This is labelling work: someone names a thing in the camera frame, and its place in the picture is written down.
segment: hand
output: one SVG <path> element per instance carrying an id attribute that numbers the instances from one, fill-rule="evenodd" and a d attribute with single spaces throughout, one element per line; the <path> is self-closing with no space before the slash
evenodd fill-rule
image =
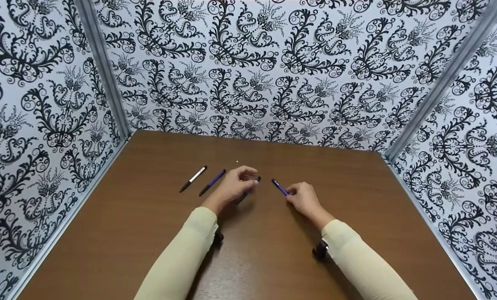
<path id="1" fill-rule="evenodd" d="M 330 221 L 335 219 L 319 203 L 311 184 L 299 182 L 286 190 L 289 192 L 289 195 L 286 196 L 287 202 L 291 203 L 299 213 L 310 219 L 319 230 L 323 230 Z"/>
<path id="2" fill-rule="evenodd" d="M 257 173 L 258 170 L 246 165 L 230 170 L 217 189 L 202 203 L 202 206 L 218 216 L 228 203 L 241 197 L 244 192 L 258 184 L 255 177 Z"/>

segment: finger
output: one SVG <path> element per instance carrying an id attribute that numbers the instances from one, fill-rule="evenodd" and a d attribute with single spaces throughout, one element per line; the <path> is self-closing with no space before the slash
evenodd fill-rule
<path id="1" fill-rule="evenodd" d="M 234 171 L 236 172 L 237 176 L 256 175 L 258 173 L 258 170 L 254 169 L 253 167 L 248 167 L 247 165 L 237 167 L 236 169 L 234 169 Z"/>
<path id="2" fill-rule="evenodd" d="M 242 181 L 247 181 L 247 180 L 256 180 L 258 179 L 258 176 L 252 176 L 252 175 L 247 175 L 247 174 L 241 174 L 239 176 L 239 179 Z"/>
<path id="3" fill-rule="evenodd" d="M 294 195 L 287 195 L 287 196 L 285 196 L 285 201 L 287 201 L 289 203 L 294 203 L 294 200 L 295 200 L 295 196 Z"/>
<path id="4" fill-rule="evenodd" d="M 255 186 L 258 185 L 257 180 L 247 180 L 246 182 L 241 182 L 241 186 L 243 188 L 243 192 L 246 192 L 247 190 L 250 190 L 251 188 L 254 188 Z"/>
<path id="5" fill-rule="evenodd" d="M 300 185 L 301 185 L 301 184 L 302 184 L 301 182 L 298 182 L 298 183 L 292 184 L 292 185 L 290 185 L 288 188 L 286 188 L 285 190 L 286 190 L 286 192 L 289 192 L 289 193 L 293 193 L 293 194 L 294 194 L 294 193 L 296 193 L 296 192 L 297 192 L 297 190 L 299 190 L 299 188 L 300 188 Z"/>

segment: metal frame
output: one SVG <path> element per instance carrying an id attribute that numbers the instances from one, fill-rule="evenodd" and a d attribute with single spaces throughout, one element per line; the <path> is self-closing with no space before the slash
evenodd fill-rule
<path id="1" fill-rule="evenodd" d="M 54 233 L 52 234 L 50 239 L 48 239 L 48 241 L 45 243 L 45 246 L 41 249 L 41 251 L 39 251 L 37 256 L 32 260 L 30 267 L 27 268 L 24 275 L 22 275 L 22 277 L 20 277 L 17 284 L 13 287 L 11 292 L 6 296 L 7 300 L 16 300 L 17 299 L 20 292 L 22 292 L 22 290 L 24 289 L 26 284 L 28 284 L 28 281 L 30 281 L 30 279 L 33 277 L 33 275 L 35 274 L 35 272 L 37 271 L 39 266 L 41 266 L 41 263 L 43 263 L 43 260 L 45 260 L 45 258 L 48 256 L 48 254 L 50 253 L 52 248 L 56 245 L 56 242 L 60 239 L 63 232 L 65 232 L 65 230 L 71 224 L 71 222 L 73 221 L 75 216 L 78 214 L 80 209 L 83 207 L 83 205 L 87 201 L 87 199 L 91 196 L 92 192 L 95 190 L 96 186 L 98 185 L 98 183 L 100 182 L 102 177 L 104 177 L 104 175 L 109 170 L 111 165 L 113 165 L 113 162 L 115 162 L 117 157 L 119 157 L 119 154 L 123 151 L 126 144 L 128 144 L 128 142 L 123 141 L 121 143 L 121 145 L 119 145 L 119 147 L 115 150 L 115 153 L 113 154 L 113 156 L 111 156 L 111 160 L 107 161 L 104 164 L 104 166 L 102 167 L 102 169 L 100 169 L 100 172 L 98 173 L 100 175 L 98 175 L 97 179 L 89 186 L 87 193 L 86 193 L 85 197 L 83 198 L 83 200 L 80 203 L 78 203 L 77 206 L 74 207 L 74 211 L 72 213 L 70 213 L 69 215 L 67 215 L 67 217 L 65 217 L 65 219 L 61 222 L 60 226 L 58 226 L 58 228 L 56 228 L 56 230 L 54 231 Z"/>
<path id="2" fill-rule="evenodd" d="M 439 229 L 436 228 L 432 222 L 430 222 L 430 219 L 428 218 L 428 216 L 426 215 L 426 213 L 422 209 L 421 205 L 417 202 L 416 196 L 412 193 L 410 188 L 406 185 L 406 183 L 399 176 L 399 174 L 397 173 L 397 170 L 386 159 L 384 159 L 384 161 L 387 163 L 389 169 L 393 173 L 393 176 L 395 176 L 395 178 L 397 179 L 399 184 L 402 186 L 402 189 L 406 192 L 406 195 L 408 196 L 410 201 L 416 207 L 417 211 L 419 212 L 419 214 L 423 218 L 423 220 L 426 223 L 426 225 L 428 226 L 428 228 L 430 228 L 430 231 L 432 231 L 432 234 L 434 234 L 434 237 L 437 239 L 438 243 L 441 245 L 441 247 L 443 248 L 443 250 L 445 251 L 445 253 L 449 257 L 451 262 L 454 264 L 454 267 L 456 267 L 456 270 L 458 270 L 458 273 L 460 273 L 460 275 L 464 279 L 465 283 L 467 283 L 467 285 L 469 286 L 469 289 L 471 290 L 471 292 L 473 292 L 473 294 L 475 295 L 475 297 L 478 300 L 486 300 L 484 294 L 482 293 L 482 291 L 480 290 L 478 285 L 476 285 L 474 283 L 473 278 L 470 277 L 469 272 L 464 267 L 464 265 L 462 264 L 462 262 L 460 261 L 460 259 L 456 255 L 456 253 L 452 250 L 452 248 L 447 243 L 445 238 L 441 235 L 441 232 L 439 232 Z"/>
<path id="3" fill-rule="evenodd" d="M 109 167 L 111 167 L 113 162 L 115 162 L 132 135 L 132 131 L 126 117 L 126 110 L 123 107 L 122 96 L 117 85 L 117 80 L 115 80 L 113 67 L 111 65 L 107 48 L 104 43 L 104 35 L 102 33 L 102 30 L 100 29 L 100 25 L 98 24 L 94 4 L 90 0 L 75 0 L 75 5 L 77 6 L 78 13 L 83 23 L 83 31 L 85 32 L 87 40 L 90 44 L 91 52 L 94 57 L 96 67 L 98 68 L 98 73 L 100 79 L 102 80 L 102 84 L 104 86 L 110 108 L 113 112 L 113 118 L 115 119 L 115 123 L 117 124 L 117 128 L 119 129 L 122 143 L 117 148 L 117 150 L 115 150 L 115 154 L 112 156 L 111 160 L 108 161 L 100 170 L 100 175 L 97 176 L 96 181 L 89 186 L 83 200 L 77 205 L 77 207 L 75 207 L 72 213 L 67 215 L 62 224 L 56 229 L 52 237 L 47 241 L 45 247 L 41 249 L 40 253 L 32 261 L 31 266 L 19 279 L 19 282 L 14 286 L 10 294 L 7 295 L 7 299 L 9 300 L 16 300 L 20 292 L 22 292 L 28 281 L 37 271 L 37 269 L 39 268 L 43 260 L 47 257 L 48 253 L 52 250 L 58 239 L 60 239 L 63 232 L 67 229 L 69 224 L 80 211 L 81 207 L 83 207 L 84 203 L 90 197 L 102 177 L 104 177 Z M 445 70 L 443 70 L 441 76 L 436 81 L 432 89 L 429 91 L 422 105 L 417 109 L 412 118 L 410 118 L 409 123 L 406 125 L 395 143 L 385 154 L 382 154 L 384 161 L 387 163 L 393 175 L 402 186 L 403 190 L 406 192 L 408 198 L 414 204 L 417 211 L 424 219 L 424 222 L 430 228 L 437 241 L 439 242 L 441 247 L 443 247 L 443 250 L 447 253 L 447 256 L 453 262 L 454 266 L 456 267 L 460 275 L 464 278 L 469 288 L 478 300 L 485 299 L 481 290 L 479 290 L 479 287 L 477 285 L 474 285 L 473 279 L 470 278 L 469 273 L 463 266 L 462 262 L 460 262 L 458 256 L 447 244 L 439 230 L 434 226 L 433 223 L 430 222 L 428 216 L 426 216 L 420 205 L 417 203 L 414 194 L 411 192 L 405 182 L 403 182 L 397 171 L 393 168 L 393 163 L 403 151 L 405 146 L 413 138 L 422 122 L 424 122 L 427 116 L 429 116 L 435 106 L 439 103 L 441 97 L 450 88 L 452 82 L 454 82 L 458 74 L 464 69 L 466 63 L 471 59 L 475 51 L 481 45 L 483 40 L 485 40 L 487 35 L 491 32 L 492 27 L 494 27 L 496 23 L 497 0 L 491 0 L 490 4 L 483 11 L 481 17 L 479 17 L 479 19 L 477 20 L 474 28 L 472 28 L 472 30 L 469 32 L 468 36 L 471 38 L 464 39 L 464 42 L 452 56 L 449 64 L 447 65 Z"/>
<path id="4" fill-rule="evenodd" d="M 482 42 L 487 38 L 491 29 L 497 24 L 497 0 L 491 0 L 477 19 L 476 25 L 467 34 L 462 45 L 456 53 L 451 57 L 451 60 L 445 70 L 441 73 L 439 78 L 428 95 L 424 99 L 421 106 L 419 106 L 410 118 L 406 127 L 399 135 L 395 143 L 385 153 L 384 157 L 389 161 L 390 165 L 397 160 L 406 145 L 411 141 L 421 126 L 422 122 L 426 120 L 429 114 L 434 110 L 443 95 L 450 88 L 458 74 L 464 69 L 468 61 L 473 57 Z"/>
<path id="5" fill-rule="evenodd" d="M 104 86 L 106 98 L 113 112 L 113 118 L 119 129 L 121 139 L 126 141 L 132 135 L 132 131 L 126 118 L 126 110 L 123 107 L 123 97 L 117 85 L 117 80 L 115 80 L 111 61 L 108 58 L 108 50 L 104 42 L 104 34 L 98 24 L 95 6 L 91 0 L 75 0 L 75 5 L 83 24 L 83 32 L 86 35 L 87 42 L 90 44 L 100 80 Z"/>

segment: white pen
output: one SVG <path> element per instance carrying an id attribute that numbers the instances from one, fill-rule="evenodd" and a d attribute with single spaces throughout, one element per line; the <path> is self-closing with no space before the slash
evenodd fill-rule
<path id="1" fill-rule="evenodd" d="M 183 192 L 183 190 L 185 190 L 193 182 L 193 180 L 195 180 L 200 174 L 206 171 L 207 168 L 208 168 L 207 165 L 201 167 L 201 169 L 197 172 L 197 174 L 193 175 L 193 177 L 191 177 L 191 179 L 189 179 L 189 181 L 186 182 L 186 184 L 184 184 L 182 188 L 180 188 L 180 192 Z"/>

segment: black and white damask pattern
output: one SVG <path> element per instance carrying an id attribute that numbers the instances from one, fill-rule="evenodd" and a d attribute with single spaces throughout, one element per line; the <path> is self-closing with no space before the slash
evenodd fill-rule
<path id="1" fill-rule="evenodd" d="M 497 27 L 395 168 L 483 296 L 497 299 Z"/>
<path id="2" fill-rule="evenodd" d="M 0 299 L 119 145 L 73 0 L 0 0 Z"/>
<path id="3" fill-rule="evenodd" d="M 95 7 L 133 129 L 384 152 L 488 2 Z"/>

